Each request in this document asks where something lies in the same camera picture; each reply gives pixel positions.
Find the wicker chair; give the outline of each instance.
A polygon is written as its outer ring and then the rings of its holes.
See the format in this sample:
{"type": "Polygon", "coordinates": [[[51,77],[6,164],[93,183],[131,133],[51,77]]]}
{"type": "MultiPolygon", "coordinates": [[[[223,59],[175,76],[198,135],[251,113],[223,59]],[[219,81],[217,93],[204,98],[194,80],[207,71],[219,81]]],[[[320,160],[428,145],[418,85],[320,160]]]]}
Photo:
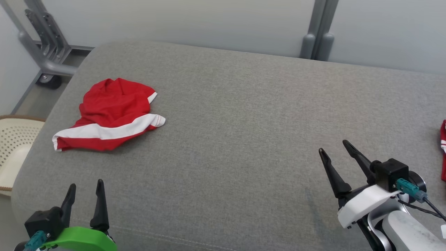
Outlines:
{"type": "Polygon", "coordinates": [[[0,116],[0,194],[11,196],[12,186],[45,120],[0,116]]]}

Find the teal connector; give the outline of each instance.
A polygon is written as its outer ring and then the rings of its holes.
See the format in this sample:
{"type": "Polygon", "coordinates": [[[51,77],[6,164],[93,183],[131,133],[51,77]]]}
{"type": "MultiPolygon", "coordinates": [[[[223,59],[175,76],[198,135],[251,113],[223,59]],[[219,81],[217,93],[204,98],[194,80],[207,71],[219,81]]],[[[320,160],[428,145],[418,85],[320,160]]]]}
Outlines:
{"type": "Polygon", "coordinates": [[[25,251],[36,251],[46,242],[46,234],[43,231],[37,231],[28,243],[25,244],[25,251]]]}
{"type": "Polygon", "coordinates": [[[398,179],[395,185],[398,190],[409,194],[409,196],[412,196],[420,203],[424,202],[424,198],[427,199],[427,193],[425,193],[424,191],[420,191],[420,189],[416,185],[408,182],[405,179],[398,179]]]}

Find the gray fabric surface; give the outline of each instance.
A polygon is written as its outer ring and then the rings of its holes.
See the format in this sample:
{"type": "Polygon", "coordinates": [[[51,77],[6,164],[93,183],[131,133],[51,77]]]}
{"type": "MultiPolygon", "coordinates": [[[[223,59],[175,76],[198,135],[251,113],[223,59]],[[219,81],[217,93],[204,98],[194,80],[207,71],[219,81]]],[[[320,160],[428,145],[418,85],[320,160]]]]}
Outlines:
{"type": "MultiPolygon", "coordinates": [[[[72,78],[14,184],[24,221],[78,186],[72,226],[88,226],[98,178],[119,250],[370,250],[341,228],[321,164],[324,147],[353,188],[365,183],[342,145],[396,158],[446,211],[439,128],[446,77],[153,42],[100,46],[72,78]],[[79,118],[106,78],[153,87],[166,124],[118,149],[55,152],[51,137],[79,118]]],[[[413,212],[440,235],[441,221],[413,212]]]]}

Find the black cable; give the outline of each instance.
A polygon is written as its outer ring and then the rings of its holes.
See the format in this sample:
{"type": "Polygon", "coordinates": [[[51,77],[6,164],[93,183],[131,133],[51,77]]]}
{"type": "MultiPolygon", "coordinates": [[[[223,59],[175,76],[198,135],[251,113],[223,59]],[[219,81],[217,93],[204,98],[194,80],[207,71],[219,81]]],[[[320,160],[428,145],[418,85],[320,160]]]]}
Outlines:
{"type": "Polygon", "coordinates": [[[429,214],[432,214],[432,215],[435,216],[435,217],[441,218],[441,216],[440,216],[438,213],[436,213],[436,212],[432,212],[432,211],[430,211],[430,210],[427,210],[427,209],[424,209],[424,208],[421,208],[421,207],[414,206],[414,205],[409,204],[409,203],[407,203],[407,202],[405,202],[405,201],[402,201],[402,200],[398,200],[398,202],[400,202],[401,204],[403,204],[403,205],[405,205],[405,206],[408,206],[408,207],[410,207],[410,208],[420,210],[420,211],[422,211],[423,213],[429,213],[429,214]]]}
{"type": "Polygon", "coordinates": [[[423,198],[423,200],[435,211],[438,213],[438,215],[446,221],[446,217],[438,210],[426,197],[423,198]]]}

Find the caster wheel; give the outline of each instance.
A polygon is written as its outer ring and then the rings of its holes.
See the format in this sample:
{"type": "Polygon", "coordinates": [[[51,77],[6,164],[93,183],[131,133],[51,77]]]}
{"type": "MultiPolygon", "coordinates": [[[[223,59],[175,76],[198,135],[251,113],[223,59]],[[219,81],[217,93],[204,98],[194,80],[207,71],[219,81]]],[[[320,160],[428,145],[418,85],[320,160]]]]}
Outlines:
{"type": "Polygon", "coordinates": [[[55,90],[62,85],[62,78],[58,75],[42,74],[36,85],[55,90]]]}

